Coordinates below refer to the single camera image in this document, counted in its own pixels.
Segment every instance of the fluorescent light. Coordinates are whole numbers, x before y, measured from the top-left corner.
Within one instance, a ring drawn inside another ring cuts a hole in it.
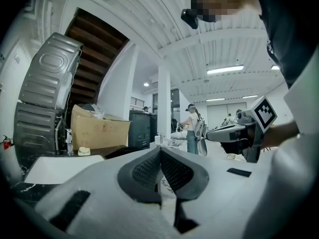
[[[208,99],[206,102],[225,100],[224,98]]]
[[[255,95],[255,96],[247,96],[247,97],[243,97],[243,98],[256,98],[258,97],[258,95]]]
[[[240,71],[243,69],[244,69],[244,66],[231,66],[231,67],[209,70],[207,71],[207,74],[210,75],[210,74],[218,74],[218,73],[231,72],[231,71]]]
[[[280,70],[279,66],[272,66],[271,70]]]

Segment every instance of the black shirt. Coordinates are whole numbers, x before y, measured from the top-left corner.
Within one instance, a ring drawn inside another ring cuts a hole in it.
[[[269,52],[292,86],[319,42],[316,0],[259,0],[260,19],[270,40]]]

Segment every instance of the staircase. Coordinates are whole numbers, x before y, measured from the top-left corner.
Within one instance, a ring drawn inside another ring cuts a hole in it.
[[[90,104],[97,100],[103,78],[129,40],[104,21],[81,9],[71,22],[66,36],[84,44],[71,88],[67,111],[70,113],[74,105]]]

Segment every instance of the pants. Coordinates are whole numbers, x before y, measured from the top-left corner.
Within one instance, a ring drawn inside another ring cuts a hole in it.
[[[187,131],[187,152],[198,155],[197,138],[194,131]]]

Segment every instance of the white sink basin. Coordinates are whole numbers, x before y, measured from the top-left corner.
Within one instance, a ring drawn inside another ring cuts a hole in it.
[[[24,182],[32,184],[62,184],[95,163],[104,161],[99,155],[85,157],[40,157]]]

